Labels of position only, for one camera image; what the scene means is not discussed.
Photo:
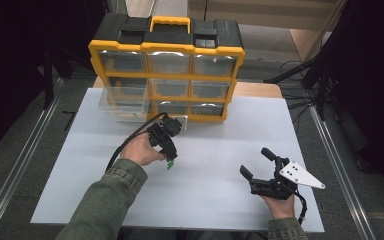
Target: person's left hand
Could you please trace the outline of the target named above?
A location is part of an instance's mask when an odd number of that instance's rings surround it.
[[[166,157],[157,152],[149,143],[147,132],[141,133],[123,148],[120,153],[121,158],[129,159],[140,166],[150,164],[155,160],[165,160]]]

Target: white table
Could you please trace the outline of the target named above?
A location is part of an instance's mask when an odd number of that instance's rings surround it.
[[[88,89],[55,163],[32,223],[67,223],[86,189],[103,175],[119,144],[140,123],[108,121],[99,110],[102,89]],[[189,122],[173,138],[178,157],[145,167],[148,181],[129,209],[124,226],[150,228],[267,230],[270,213],[250,194],[241,165],[255,178],[273,178],[274,163],[260,151],[269,148],[305,167],[284,99],[234,96],[222,123]],[[302,226],[323,232],[312,189],[299,187],[308,211]],[[296,215],[301,203],[296,199]]]

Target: gray floor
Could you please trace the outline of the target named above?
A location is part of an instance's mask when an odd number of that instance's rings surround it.
[[[238,74],[241,81],[259,82],[277,76],[297,64],[291,62],[281,69],[282,63],[299,60],[288,30],[241,26],[241,31],[249,52]],[[64,80],[65,87],[60,92],[54,115],[2,216],[0,239],[54,239],[61,230],[62,226],[30,224],[30,219],[68,133],[64,128],[71,115],[63,111],[77,111],[86,89],[92,86],[94,80],[95,74],[80,66],[76,66],[71,80]],[[284,96],[304,96],[299,81],[285,80],[279,85]],[[43,100],[43,95],[38,96],[0,143],[0,188],[41,114]],[[288,103],[299,101],[302,100],[288,100]],[[303,108],[292,109],[291,118],[294,119]],[[325,113],[326,124],[369,217],[370,225],[377,238],[384,239],[384,176],[365,174],[357,169],[355,156],[341,126],[334,122],[333,108],[327,105]],[[310,111],[305,111],[301,116],[297,137],[308,170],[327,186],[326,190],[314,190],[326,232],[309,234],[309,238],[360,239]],[[250,239],[259,238],[253,234]]]

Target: green sleeve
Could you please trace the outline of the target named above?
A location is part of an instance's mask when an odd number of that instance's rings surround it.
[[[268,237],[270,240],[307,240],[307,236],[295,218],[271,220]]]
[[[147,179],[145,171],[127,159],[118,159],[93,183],[57,239],[116,239],[118,231]]]

